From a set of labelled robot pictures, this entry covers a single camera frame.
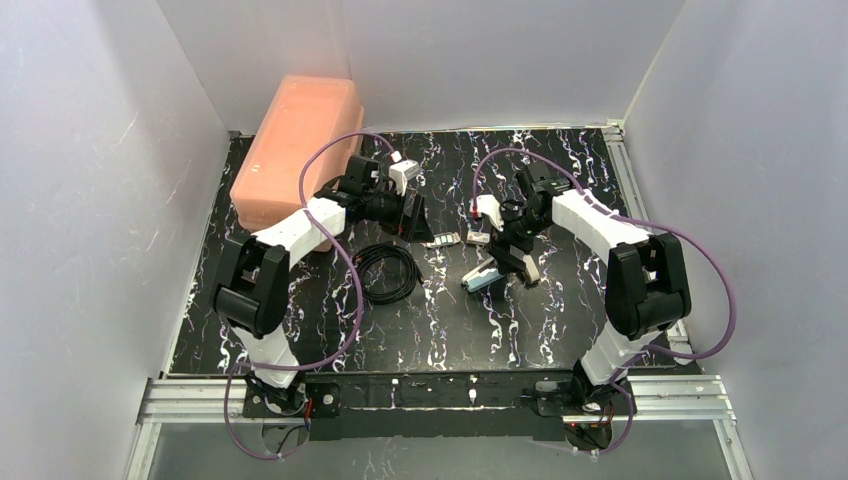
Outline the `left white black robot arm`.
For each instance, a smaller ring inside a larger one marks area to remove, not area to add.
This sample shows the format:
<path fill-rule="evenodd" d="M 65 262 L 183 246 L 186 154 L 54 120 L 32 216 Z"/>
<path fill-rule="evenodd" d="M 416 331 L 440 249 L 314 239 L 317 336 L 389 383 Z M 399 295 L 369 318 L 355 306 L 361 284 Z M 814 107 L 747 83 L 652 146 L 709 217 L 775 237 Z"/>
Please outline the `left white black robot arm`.
<path fill-rule="evenodd" d="M 282 413 L 296 413 L 306 401 L 282 327 L 292 267 L 359 221 L 376 222 L 405 242 L 433 241 L 424 198 L 410 185 L 420 171 L 417 162 L 395 157 L 383 174 L 378 161 L 354 155 L 305 207 L 271 227 L 225 240 L 211 305 L 253 363 L 248 384 Z"/>

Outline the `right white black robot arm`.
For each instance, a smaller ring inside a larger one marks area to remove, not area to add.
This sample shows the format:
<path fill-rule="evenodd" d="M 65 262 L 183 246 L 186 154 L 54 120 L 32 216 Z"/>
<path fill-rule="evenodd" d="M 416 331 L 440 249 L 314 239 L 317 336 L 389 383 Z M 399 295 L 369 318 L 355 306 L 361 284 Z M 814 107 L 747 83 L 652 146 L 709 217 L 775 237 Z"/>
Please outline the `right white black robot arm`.
<path fill-rule="evenodd" d="M 491 226 L 487 250 L 500 273 L 519 272 L 535 237 L 552 226 L 570 232 L 606 268 L 601 333 L 569 379 L 532 393 L 567 408 L 603 406 L 617 395 L 637 357 L 691 311 L 681 242 L 617 219 L 572 175 L 557 176 L 544 162 L 524 166 L 515 178 L 523 200 L 476 195 L 472 201 L 473 214 Z"/>

